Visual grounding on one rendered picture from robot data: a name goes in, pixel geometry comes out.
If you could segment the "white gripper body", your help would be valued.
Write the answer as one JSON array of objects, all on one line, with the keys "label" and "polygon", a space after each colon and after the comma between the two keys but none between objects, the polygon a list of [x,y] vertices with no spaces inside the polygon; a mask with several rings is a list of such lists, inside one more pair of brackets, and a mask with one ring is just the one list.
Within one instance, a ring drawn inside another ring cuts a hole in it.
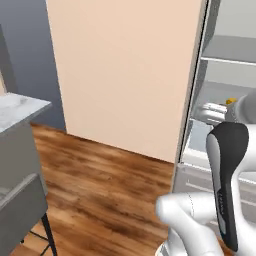
[{"label": "white gripper body", "polygon": [[215,126],[225,120],[226,113],[227,107],[224,105],[205,103],[197,107],[194,117],[198,121]]}]

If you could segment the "fridge with open interior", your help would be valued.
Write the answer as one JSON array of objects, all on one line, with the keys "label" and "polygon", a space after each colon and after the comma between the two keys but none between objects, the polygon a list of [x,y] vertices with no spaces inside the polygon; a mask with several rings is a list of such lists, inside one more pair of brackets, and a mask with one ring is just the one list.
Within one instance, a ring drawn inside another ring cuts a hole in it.
[{"label": "fridge with open interior", "polygon": [[[238,100],[256,90],[256,64],[202,58],[215,35],[256,38],[256,0],[202,0],[175,166],[210,172],[206,137],[214,126],[194,117],[197,107],[205,103],[227,107],[228,98]],[[242,173],[240,178],[256,183],[255,172]]]}]

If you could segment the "grey fridge shelf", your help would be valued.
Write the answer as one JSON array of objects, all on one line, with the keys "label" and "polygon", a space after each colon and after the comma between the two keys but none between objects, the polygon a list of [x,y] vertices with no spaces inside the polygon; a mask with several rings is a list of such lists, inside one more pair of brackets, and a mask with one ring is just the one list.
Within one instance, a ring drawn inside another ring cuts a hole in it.
[{"label": "grey fridge shelf", "polygon": [[215,35],[203,50],[202,58],[256,64],[256,38]]}]

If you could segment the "white fridge drawer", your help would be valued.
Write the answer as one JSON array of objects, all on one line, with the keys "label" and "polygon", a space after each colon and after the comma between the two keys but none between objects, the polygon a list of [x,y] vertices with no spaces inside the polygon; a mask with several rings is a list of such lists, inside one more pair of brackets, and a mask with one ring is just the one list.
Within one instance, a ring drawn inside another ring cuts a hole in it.
[{"label": "white fridge drawer", "polygon": [[[177,164],[173,174],[173,192],[213,192],[212,175],[209,170]],[[256,183],[239,179],[239,189],[244,217],[256,223]]]}]

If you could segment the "beige fridge door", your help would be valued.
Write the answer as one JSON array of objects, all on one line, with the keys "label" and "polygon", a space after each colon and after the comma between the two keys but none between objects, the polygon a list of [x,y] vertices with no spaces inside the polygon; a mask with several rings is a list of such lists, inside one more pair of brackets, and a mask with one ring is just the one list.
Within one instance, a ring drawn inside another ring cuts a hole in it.
[{"label": "beige fridge door", "polygon": [[171,162],[206,0],[46,0],[66,129]]}]

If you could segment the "marble top dining counter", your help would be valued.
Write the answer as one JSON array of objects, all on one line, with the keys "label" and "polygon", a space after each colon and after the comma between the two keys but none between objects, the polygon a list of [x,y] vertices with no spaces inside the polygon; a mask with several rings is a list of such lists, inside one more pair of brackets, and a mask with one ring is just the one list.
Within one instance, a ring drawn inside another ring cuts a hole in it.
[{"label": "marble top dining counter", "polygon": [[36,173],[48,194],[31,121],[51,106],[50,101],[15,93],[0,95],[0,187],[12,188]]}]

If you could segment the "grey stool with black legs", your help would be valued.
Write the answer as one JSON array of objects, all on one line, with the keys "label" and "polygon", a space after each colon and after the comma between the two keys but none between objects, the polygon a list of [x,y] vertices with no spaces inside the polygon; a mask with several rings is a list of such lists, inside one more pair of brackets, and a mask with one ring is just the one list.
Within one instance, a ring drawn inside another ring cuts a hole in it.
[{"label": "grey stool with black legs", "polygon": [[58,256],[47,210],[38,174],[29,174],[12,189],[0,187],[0,256],[9,256],[39,221],[47,235],[47,248],[51,248],[52,256]]}]

